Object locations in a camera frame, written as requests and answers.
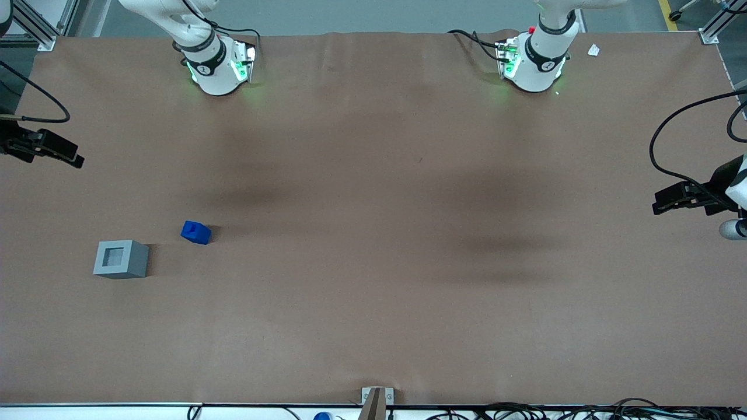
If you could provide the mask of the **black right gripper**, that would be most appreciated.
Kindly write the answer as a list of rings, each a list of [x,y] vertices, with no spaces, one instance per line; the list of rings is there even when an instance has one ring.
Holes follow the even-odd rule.
[[[26,163],[32,163],[35,157],[44,157],[40,151],[55,155],[55,158],[81,169],[85,158],[78,155],[78,145],[60,136],[54,131],[39,131],[22,128],[16,121],[1,121],[1,152]]]

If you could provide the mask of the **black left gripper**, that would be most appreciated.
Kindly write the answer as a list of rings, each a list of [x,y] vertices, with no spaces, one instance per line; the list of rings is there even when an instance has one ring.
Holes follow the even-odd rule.
[[[680,181],[654,194],[653,214],[662,215],[680,208],[700,207],[704,207],[707,216],[745,211],[745,155],[718,167],[704,186],[720,202],[712,198],[702,199],[701,188],[690,181]]]

